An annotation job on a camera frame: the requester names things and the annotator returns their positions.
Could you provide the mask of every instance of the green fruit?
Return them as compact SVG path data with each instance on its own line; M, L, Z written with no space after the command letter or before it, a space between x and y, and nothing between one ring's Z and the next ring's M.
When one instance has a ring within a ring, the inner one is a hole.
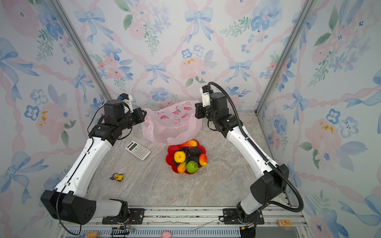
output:
M195 161L189 161L187 164L187 171L191 174L197 172L199 165Z

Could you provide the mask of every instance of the floral wallpaper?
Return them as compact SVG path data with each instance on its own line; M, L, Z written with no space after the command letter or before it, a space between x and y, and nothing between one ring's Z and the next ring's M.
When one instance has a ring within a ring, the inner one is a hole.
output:
M58 221L41 194L77 159L104 98L46 1L0 6L0 237L50 237Z
M259 115L315 238L381 237L380 11L317 0Z
M254 110L304 2L68 0L61 4L112 95L132 94L136 106L157 110L199 100L200 87L214 81L230 92L238 109ZM286 75L294 77L289 70Z

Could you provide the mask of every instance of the rubber duck toy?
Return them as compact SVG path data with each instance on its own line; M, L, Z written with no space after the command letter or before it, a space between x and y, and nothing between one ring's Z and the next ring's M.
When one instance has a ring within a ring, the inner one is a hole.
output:
M123 179L123 174L117 174L117 173L115 173L110 179L111 180L116 180L116 181L120 182Z

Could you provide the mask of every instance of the marble countertop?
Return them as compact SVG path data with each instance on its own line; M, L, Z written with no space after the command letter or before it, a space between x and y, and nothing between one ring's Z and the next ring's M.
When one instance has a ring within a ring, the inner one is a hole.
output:
M271 156L255 114L239 115L257 144ZM255 181L249 164L221 133L208 129L206 119L195 139L206 148L208 165L193 175L176 174L165 162L168 147L151 143L143 137L141 126L135 126L103 158L86 198L121 199L139 206L236 206L248 195ZM124 149L131 140L151 151L144 161ZM110 180L114 173L124 174L123 180Z

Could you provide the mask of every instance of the fruit bowl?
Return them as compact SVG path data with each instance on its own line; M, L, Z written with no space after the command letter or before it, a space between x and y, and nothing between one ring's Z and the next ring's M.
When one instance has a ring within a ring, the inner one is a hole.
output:
M197 142L197 146L196 146L196 148L199 148L199 149L201 150L201 153L206 154L207 151L205 150L204 146L200 145L200 143L199 143L197 140L195 140L195 141ZM174 158L173 158L173 155L174 155L178 150L180 150L181 147L184 147L184 146L180 146L180 145L170 145L170 146L168 147L168 150L167 150L167 151L168 151L168 154L167 154L167 156L166 156L166 158L165 158L165 162L166 162L169 166L171 166L172 171L175 172L175 173L177 173L177 174L180 174L180 173L179 173L178 170L177 170L177 166L174 164ZM195 173L189 173L187 170L185 170L184 173L185 173L185 174L195 174Z

